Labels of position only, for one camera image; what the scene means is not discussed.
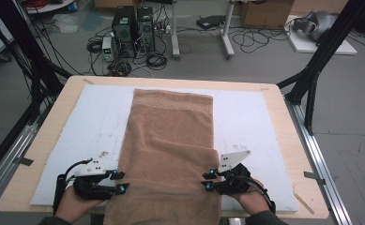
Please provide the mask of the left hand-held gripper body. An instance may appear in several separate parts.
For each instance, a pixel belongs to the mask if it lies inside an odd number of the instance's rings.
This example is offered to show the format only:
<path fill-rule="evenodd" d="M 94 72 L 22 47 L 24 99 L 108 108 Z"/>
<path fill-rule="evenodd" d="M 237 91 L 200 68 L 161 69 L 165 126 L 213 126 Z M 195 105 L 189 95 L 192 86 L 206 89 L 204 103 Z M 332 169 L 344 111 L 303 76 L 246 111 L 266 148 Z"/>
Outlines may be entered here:
<path fill-rule="evenodd" d="M 112 174 L 107 170 L 102 157 L 90 159 L 74 174 L 73 188 L 83 200 L 109 200 L 115 194 L 115 187 L 100 184 Z"/>

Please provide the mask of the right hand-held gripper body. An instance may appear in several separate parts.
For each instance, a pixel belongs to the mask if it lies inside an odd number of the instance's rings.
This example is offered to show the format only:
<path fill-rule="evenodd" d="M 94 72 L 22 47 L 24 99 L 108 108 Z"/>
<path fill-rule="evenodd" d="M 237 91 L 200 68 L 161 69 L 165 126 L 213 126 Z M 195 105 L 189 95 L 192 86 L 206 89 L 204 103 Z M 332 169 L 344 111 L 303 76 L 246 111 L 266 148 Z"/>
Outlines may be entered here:
<path fill-rule="evenodd" d="M 233 195 L 245 192 L 249 184 L 243 177 L 250 177 L 251 173 L 242 161 L 251 154 L 250 150 L 221 154 L 217 175 L 222 181 L 216 184 L 216 192 L 220 195 Z"/>

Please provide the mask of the brown towel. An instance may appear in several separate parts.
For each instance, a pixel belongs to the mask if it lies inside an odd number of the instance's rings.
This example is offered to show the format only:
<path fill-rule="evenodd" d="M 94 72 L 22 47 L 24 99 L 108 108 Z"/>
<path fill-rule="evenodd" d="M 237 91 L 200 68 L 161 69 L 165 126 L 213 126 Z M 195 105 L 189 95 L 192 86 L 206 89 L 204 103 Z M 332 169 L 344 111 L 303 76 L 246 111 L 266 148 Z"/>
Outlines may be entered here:
<path fill-rule="evenodd" d="M 118 162 L 129 187 L 103 225 L 218 225 L 221 197 L 201 184 L 218 166 L 212 97 L 136 89 Z"/>

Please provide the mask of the person's right hand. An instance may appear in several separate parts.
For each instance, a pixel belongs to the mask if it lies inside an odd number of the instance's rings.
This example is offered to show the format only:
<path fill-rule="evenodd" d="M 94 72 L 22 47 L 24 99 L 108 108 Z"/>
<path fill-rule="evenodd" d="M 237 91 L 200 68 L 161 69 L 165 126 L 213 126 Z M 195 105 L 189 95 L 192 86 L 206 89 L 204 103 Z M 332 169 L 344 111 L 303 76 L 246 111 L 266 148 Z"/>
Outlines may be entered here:
<path fill-rule="evenodd" d="M 250 187 L 244 193 L 232 195 L 232 198 L 234 198 L 250 216 L 270 211 L 266 198 L 255 187 Z"/>

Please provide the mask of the person's left hand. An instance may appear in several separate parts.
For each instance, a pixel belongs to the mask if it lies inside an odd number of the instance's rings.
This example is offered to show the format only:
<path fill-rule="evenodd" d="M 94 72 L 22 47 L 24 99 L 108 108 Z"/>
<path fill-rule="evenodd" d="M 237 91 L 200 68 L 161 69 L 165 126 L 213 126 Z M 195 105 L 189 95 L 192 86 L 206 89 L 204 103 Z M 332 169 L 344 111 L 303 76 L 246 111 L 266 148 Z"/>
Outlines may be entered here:
<path fill-rule="evenodd" d="M 74 187 L 68 187 L 54 215 L 72 224 L 101 203 L 102 200 L 84 200 L 75 193 Z"/>

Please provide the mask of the white foam mat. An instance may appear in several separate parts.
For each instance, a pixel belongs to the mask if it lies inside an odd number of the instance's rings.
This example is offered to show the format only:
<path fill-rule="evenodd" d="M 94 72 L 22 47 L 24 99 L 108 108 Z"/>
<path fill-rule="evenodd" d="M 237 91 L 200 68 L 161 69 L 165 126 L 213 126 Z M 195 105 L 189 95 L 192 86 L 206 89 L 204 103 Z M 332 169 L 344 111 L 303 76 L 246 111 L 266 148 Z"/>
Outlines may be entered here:
<path fill-rule="evenodd" d="M 55 146 L 30 201 L 32 205 L 51 206 L 56 176 L 77 161 L 98 158 L 108 170 L 117 167 L 135 89 L 99 84 L 89 84 L 83 89 L 55 138 Z M 263 92 L 191 88 L 175 91 L 213 99 L 213 143 L 221 165 L 212 166 L 212 172 L 228 171 L 241 163 L 253 177 L 265 183 L 279 213 L 298 210 Z"/>

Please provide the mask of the thin wooden stick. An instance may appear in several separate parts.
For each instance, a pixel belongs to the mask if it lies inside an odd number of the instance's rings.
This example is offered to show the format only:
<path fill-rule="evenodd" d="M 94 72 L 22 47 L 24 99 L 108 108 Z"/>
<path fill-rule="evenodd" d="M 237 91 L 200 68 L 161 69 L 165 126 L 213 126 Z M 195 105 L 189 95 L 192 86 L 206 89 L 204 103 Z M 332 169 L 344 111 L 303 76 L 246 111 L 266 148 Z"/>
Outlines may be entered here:
<path fill-rule="evenodd" d="M 294 191 L 294 196 L 298 200 L 298 202 L 311 214 L 314 214 L 314 210 L 312 209 L 312 200 L 301 197 L 298 193 Z"/>

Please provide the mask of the white power supply unit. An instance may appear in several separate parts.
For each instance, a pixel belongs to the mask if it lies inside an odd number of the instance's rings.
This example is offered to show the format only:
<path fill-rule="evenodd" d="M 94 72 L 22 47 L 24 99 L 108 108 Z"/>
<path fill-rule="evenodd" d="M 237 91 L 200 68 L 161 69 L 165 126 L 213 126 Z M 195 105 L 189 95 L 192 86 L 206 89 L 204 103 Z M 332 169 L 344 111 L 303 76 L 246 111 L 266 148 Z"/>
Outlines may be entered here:
<path fill-rule="evenodd" d="M 114 60 L 114 46 L 111 37 L 104 37 L 102 39 L 102 53 L 107 62 Z"/>

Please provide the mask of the large black computer tower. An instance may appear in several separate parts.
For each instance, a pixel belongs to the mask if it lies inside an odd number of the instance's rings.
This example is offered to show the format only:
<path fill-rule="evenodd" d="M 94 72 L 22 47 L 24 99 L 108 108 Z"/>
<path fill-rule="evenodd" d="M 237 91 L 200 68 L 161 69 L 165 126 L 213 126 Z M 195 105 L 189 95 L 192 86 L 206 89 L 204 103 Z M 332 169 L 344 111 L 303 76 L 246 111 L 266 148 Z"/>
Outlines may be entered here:
<path fill-rule="evenodd" d="M 134 43 L 138 38 L 138 25 L 133 6 L 119 6 L 112 22 L 114 38 L 121 44 L 120 50 L 126 58 L 135 56 Z"/>

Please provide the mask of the slim black computer tower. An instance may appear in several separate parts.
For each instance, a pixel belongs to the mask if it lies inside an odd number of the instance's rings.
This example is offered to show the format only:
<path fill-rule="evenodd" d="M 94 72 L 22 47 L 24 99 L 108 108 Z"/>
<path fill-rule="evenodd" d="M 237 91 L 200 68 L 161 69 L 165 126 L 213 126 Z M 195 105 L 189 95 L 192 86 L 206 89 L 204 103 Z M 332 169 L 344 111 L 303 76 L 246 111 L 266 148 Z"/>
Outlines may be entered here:
<path fill-rule="evenodd" d="M 155 50 L 153 10 L 151 7 L 137 8 L 137 23 L 139 29 L 140 47 L 143 51 L 153 52 Z"/>

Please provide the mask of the white floor board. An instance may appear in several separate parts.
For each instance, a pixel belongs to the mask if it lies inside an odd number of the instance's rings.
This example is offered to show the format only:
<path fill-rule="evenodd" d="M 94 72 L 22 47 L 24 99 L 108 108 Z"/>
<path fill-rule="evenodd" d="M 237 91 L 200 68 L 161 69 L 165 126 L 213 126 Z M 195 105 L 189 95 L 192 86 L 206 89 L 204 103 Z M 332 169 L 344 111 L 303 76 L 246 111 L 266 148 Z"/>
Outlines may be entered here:
<path fill-rule="evenodd" d="M 296 31 L 292 28 L 293 20 L 296 18 L 296 15 L 289 15 L 284 27 L 293 49 L 297 53 L 315 53 L 317 51 L 315 43 L 301 31 Z M 335 53 L 338 55 L 356 55 L 357 50 L 344 40 Z"/>

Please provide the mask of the black flat device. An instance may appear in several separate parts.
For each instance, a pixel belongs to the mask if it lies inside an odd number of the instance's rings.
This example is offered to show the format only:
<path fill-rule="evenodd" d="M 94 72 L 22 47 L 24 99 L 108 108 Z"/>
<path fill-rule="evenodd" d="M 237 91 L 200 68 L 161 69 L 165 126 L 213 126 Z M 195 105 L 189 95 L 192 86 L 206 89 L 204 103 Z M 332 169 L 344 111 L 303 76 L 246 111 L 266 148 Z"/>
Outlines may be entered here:
<path fill-rule="evenodd" d="M 204 17 L 204 18 L 197 20 L 196 24 L 199 27 L 207 30 L 210 28 L 218 27 L 221 24 L 224 24 L 225 20 L 226 20 L 226 18 L 224 16 L 212 15 L 212 16 Z"/>

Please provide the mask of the clear plastic bag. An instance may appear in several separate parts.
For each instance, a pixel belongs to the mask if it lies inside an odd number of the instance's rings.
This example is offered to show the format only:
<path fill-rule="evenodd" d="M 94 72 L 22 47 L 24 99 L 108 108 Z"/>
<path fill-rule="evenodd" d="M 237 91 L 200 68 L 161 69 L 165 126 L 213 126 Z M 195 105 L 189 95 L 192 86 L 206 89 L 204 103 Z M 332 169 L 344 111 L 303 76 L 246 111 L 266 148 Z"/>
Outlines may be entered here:
<path fill-rule="evenodd" d="M 79 30 L 78 18 L 70 14 L 55 14 L 53 22 L 61 34 L 74 34 Z"/>

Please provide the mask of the large cardboard box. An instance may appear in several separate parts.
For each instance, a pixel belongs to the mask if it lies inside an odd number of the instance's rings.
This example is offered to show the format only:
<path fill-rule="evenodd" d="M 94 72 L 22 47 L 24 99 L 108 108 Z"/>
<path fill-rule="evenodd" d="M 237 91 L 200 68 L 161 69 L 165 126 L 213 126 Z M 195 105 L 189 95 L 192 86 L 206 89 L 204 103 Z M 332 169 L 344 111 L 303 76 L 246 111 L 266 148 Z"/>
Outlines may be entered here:
<path fill-rule="evenodd" d="M 264 3 L 243 3 L 239 19 L 249 28 L 283 29 L 295 0 L 266 0 Z"/>

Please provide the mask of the grey rounded machine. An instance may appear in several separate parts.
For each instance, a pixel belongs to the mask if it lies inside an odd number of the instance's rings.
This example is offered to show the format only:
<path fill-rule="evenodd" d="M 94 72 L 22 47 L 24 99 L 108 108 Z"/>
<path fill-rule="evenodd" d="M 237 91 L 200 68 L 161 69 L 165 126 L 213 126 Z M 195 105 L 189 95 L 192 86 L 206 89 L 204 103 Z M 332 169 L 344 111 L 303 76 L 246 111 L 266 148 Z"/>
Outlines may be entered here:
<path fill-rule="evenodd" d="M 310 40 L 317 42 L 336 22 L 338 15 L 327 11 L 311 11 L 305 17 L 295 18 L 292 28 L 301 31 Z"/>

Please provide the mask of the round white table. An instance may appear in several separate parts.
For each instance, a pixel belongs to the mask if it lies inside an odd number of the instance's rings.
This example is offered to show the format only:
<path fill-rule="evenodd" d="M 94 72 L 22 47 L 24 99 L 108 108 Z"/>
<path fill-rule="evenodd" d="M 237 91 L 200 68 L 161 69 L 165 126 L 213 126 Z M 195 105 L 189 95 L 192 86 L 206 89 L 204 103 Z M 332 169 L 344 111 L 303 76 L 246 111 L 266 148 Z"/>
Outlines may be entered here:
<path fill-rule="evenodd" d="M 37 13 L 44 13 L 58 10 L 60 8 L 66 8 L 70 12 L 75 12 L 78 10 L 79 7 L 76 0 L 62 0 L 61 3 L 56 3 L 56 4 L 47 3 L 44 7 L 28 7 L 26 11 L 28 14 L 37 14 Z"/>

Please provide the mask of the grey metal bracket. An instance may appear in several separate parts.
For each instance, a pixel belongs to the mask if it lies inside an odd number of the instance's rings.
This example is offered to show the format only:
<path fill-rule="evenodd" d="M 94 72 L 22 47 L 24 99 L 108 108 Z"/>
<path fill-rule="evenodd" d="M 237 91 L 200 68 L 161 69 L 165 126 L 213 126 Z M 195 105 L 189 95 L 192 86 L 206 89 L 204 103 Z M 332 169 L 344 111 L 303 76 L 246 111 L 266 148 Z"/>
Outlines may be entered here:
<path fill-rule="evenodd" d="M 326 183 L 324 178 L 321 178 L 317 173 L 314 172 L 304 172 L 304 176 L 306 178 L 315 180 L 319 186 L 322 186 Z"/>
<path fill-rule="evenodd" d="M 33 160 L 33 159 L 26 158 L 26 157 L 17 157 L 17 158 L 14 160 L 14 163 L 15 163 L 15 164 L 18 164 L 18 165 L 25 165 L 25 166 L 31 166 L 33 162 L 34 162 L 34 160 Z"/>

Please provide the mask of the aluminium rail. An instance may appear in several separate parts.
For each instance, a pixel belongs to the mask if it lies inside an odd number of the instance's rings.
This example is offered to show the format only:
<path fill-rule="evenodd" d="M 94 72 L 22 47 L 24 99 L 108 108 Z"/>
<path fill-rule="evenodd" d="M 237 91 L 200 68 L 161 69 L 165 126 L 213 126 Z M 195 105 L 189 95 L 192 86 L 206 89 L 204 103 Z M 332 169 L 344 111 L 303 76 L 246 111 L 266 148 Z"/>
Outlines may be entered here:
<path fill-rule="evenodd" d="M 285 100 L 286 107 L 295 123 L 296 130 L 309 158 L 313 173 L 317 173 L 326 183 L 319 188 L 325 198 L 328 211 L 331 213 L 337 225 L 353 225 L 346 210 L 342 197 L 334 183 L 330 170 L 327 166 L 321 148 L 315 137 L 311 135 L 304 125 L 305 113 L 300 105 Z"/>
<path fill-rule="evenodd" d="M 2 148 L 0 148 L 0 151 L 3 152 L 0 158 L 0 189 L 18 166 L 14 160 L 24 158 L 25 152 L 35 139 L 37 132 L 37 125 L 25 126 L 5 140 Z"/>

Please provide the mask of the white desk frame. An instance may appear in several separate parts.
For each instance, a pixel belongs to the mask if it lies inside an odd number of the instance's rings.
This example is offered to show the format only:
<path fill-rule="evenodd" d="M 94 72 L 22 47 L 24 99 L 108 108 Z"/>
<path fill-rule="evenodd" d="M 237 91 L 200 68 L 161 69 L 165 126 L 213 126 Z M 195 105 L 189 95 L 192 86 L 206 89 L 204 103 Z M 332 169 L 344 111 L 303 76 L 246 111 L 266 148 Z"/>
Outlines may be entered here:
<path fill-rule="evenodd" d="M 232 47 L 231 41 L 228 37 L 228 32 L 230 28 L 230 23 L 232 20 L 233 10 L 235 7 L 236 0 L 226 0 L 228 5 L 226 9 L 225 15 L 225 24 L 220 30 L 221 32 L 221 40 L 224 44 L 226 50 L 226 59 L 231 59 L 235 55 L 235 51 Z M 179 43 L 178 36 L 176 31 L 176 3 L 177 0 L 171 0 L 171 9 L 172 9 L 172 31 L 171 31 L 171 44 L 172 44 L 172 57 L 176 60 L 180 59 L 180 51 L 179 51 Z"/>

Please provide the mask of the black frame stand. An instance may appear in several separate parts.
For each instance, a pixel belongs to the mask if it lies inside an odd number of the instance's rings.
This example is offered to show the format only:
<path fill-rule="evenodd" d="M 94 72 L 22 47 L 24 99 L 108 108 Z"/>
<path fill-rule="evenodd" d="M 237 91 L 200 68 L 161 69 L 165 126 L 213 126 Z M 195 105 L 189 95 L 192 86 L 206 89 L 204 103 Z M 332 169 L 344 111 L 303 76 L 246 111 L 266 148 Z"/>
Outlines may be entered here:
<path fill-rule="evenodd" d="M 326 33 L 311 60 L 296 75 L 277 84 L 280 89 L 293 84 L 285 98 L 293 105 L 299 105 L 307 95 L 304 127 L 313 135 L 312 119 L 319 76 L 331 57 L 335 54 L 358 20 L 365 14 L 365 0 L 348 0 L 336 22 Z"/>
<path fill-rule="evenodd" d="M 31 104 L 27 113 L 30 122 L 33 122 L 41 116 L 42 101 L 57 98 L 62 91 L 64 85 L 58 75 L 68 79 L 72 74 L 44 55 L 13 0 L 0 0 L 0 19 L 22 51 L 18 52 L 0 29 L 0 40 L 16 59 L 23 75 L 31 81 Z"/>

